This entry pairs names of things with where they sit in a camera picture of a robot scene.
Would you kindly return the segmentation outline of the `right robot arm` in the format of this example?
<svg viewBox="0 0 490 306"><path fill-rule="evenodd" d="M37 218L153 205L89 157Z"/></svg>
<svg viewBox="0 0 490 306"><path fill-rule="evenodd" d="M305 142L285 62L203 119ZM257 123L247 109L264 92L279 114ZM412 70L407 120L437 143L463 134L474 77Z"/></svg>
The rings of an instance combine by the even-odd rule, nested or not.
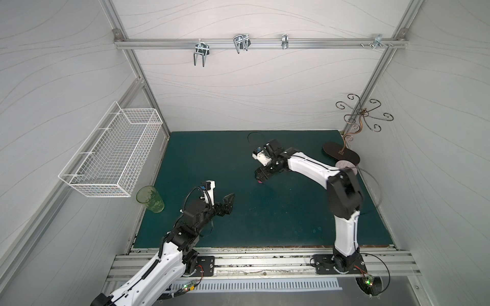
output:
<svg viewBox="0 0 490 306"><path fill-rule="evenodd" d="M311 179L327 191L336 229L332 262L338 273L346 274L361 257L357 233L364 195L356 167L352 163L344 167L329 166L294 148L284 149L276 139L256 148L252 157L260 163L255 170L259 182L290 171Z"/></svg>

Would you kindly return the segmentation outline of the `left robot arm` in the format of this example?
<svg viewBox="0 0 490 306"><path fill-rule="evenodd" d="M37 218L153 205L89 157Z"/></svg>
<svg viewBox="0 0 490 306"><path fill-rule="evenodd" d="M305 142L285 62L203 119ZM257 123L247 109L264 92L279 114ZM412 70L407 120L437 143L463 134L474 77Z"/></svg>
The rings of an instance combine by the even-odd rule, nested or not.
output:
<svg viewBox="0 0 490 306"><path fill-rule="evenodd" d="M130 280L109 295L100 293L92 305L153 305L164 296L172 297L167 289L184 275L192 275L198 266L199 253L194 247L201 231L216 216L232 213L236 195L231 193L221 202L214 201L214 181L194 187L200 197L188 203L185 198L181 215L171 231L160 242L158 252Z"/></svg>

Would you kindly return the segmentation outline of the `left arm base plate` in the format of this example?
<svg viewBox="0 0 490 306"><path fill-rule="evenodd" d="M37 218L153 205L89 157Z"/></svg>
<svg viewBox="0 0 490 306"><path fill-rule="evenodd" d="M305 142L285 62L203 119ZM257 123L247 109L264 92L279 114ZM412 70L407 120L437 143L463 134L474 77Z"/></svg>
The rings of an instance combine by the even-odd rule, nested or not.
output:
<svg viewBox="0 0 490 306"><path fill-rule="evenodd" d="M190 277L212 277L214 275L214 265L214 256L197 256L197 258L191 262L187 274Z"/></svg>

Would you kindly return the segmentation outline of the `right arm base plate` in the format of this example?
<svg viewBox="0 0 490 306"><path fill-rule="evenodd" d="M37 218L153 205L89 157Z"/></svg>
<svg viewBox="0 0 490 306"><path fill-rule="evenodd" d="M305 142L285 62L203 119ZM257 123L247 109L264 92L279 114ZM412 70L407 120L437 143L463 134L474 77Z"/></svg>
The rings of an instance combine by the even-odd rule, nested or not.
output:
<svg viewBox="0 0 490 306"><path fill-rule="evenodd" d="M360 254L343 256L340 254L316 254L310 260L310 265L318 275L361 275L368 270Z"/></svg>

